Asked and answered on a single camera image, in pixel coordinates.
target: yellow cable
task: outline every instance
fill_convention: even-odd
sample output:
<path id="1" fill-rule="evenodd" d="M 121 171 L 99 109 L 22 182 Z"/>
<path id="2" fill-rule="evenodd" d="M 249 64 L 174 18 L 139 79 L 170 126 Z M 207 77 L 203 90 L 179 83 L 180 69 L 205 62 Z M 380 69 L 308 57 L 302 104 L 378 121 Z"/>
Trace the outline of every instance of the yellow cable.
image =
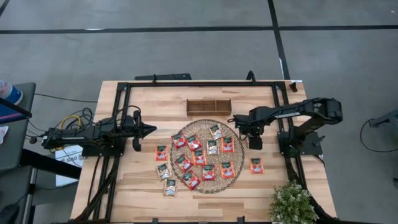
<path id="1" fill-rule="evenodd" d="M 60 123 L 60 129 L 61 129 L 61 130 L 63 129 L 63 124 L 64 124 L 64 122 L 65 122 L 66 120 L 70 119 L 70 118 L 76 118 L 76 119 L 78 120 L 78 122 L 79 122 L 79 123 L 78 123 L 79 127 L 78 127 L 77 129 L 80 128 L 80 126 L 81 126 L 81 119 L 79 118 L 79 116 L 77 116 L 77 115 L 70 115 L 70 116 L 67 116 L 66 118 L 64 118 L 64 119 L 61 121 L 61 123 Z M 57 147 L 57 148 L 55 148 L 56 151 L 62 150 L 62 149 L 63 149 L 63 147 Z"/>

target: black robotic arm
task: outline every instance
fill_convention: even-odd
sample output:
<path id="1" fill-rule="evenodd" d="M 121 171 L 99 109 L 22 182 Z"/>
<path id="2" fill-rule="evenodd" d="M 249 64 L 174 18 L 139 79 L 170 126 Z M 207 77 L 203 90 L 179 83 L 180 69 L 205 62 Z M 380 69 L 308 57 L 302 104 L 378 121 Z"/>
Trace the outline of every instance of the black robotic arm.
<path id="1" fill-rule="evenodd" d="M 264 126 L 270 125 L 276 119 L 306 115 L 311 118 L 302 125 L 289 130 L 289 144 L 300 148 L 305 137 L 325 124 L 337 124 L 343 120 L 341 103 L 335 99 L 314 98 L 300 103 L 269 108 L 260 106 L 249 111 L 249 115 L 234 115 L 229 122 L 235 121 L 239 133 L 249 138 L 250 149 L 262 149 L 260 135 Z"/>

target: robotic arm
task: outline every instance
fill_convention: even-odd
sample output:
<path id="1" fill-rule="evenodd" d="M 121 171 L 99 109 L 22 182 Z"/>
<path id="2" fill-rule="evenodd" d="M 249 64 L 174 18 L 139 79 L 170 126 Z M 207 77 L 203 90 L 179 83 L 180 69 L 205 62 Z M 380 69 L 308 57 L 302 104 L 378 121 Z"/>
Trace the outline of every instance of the robotic arm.
<path id="1" fill-rule="evenodd" d="M 289 143 L 294 148 L 302 146 L 305 137 L 325 124 L 337 124 L 343 120 L 341 103 L 335 99 L 314 98 L 278 108 L 260 106 L 249 111 L 249 115 L 236 114 L 230 122 L 235 121 L 239 133 L 249 138 L 250 149 L 262 149 L 260 135 L 264 126 L 276 119 L 307 115 L 311 118 L 299 127 L 289 130 Z"/>
<path id="2" fill-rule="evenodd" d="M 144 138 L 155 130 L 155 126 L 144 124 L 141 121 L 141 113 L 136 110 L 133 117 L 126 116 L 119 126 L 116 125 L 116 116 L 114 116 L 83 129 L 50 128 L 43 135 L 42 146 L 45 149 L 54 149 L 65 145 L 78 144 L 83 148 L 83 156 L 94 156 L 92 154 L 98 155 L 106 152 L 109 152 L 108 155 L 112 155 L 112 151 L 116 150 L 113 148 L 118 145 L 121 139 L 133 137 L 134 149 L 141 151 L 139 138 Z"/>

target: wooden tray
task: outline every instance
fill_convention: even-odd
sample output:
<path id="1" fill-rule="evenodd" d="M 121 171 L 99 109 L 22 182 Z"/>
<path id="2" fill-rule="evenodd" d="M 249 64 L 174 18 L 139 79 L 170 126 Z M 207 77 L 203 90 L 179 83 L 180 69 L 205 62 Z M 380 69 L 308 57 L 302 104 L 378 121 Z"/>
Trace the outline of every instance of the wooden tray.
<path id="1" fill-rule="evenodd" d="M 187 100 L 188 116 L 229 116 L 231 110 L 231 99 Z"/>

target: table leg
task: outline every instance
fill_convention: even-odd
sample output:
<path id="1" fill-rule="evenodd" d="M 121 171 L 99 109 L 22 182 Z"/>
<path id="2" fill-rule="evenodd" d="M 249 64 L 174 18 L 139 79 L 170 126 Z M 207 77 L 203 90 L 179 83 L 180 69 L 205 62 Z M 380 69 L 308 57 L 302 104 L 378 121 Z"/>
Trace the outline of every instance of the table leg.
<path id="1" fill-rule="evenodd" d="M 47 156 L 40 155 L 39 153 L 32 152 L 27 149 L 22 150 L 21 159 L 19 165 L 26 166 L 30 165 L 40 170 L 45 170 L 59 174 L 65 177 L 79 179 L 81 168 L 60 162 L 56 159 L 49 158 Z"/>

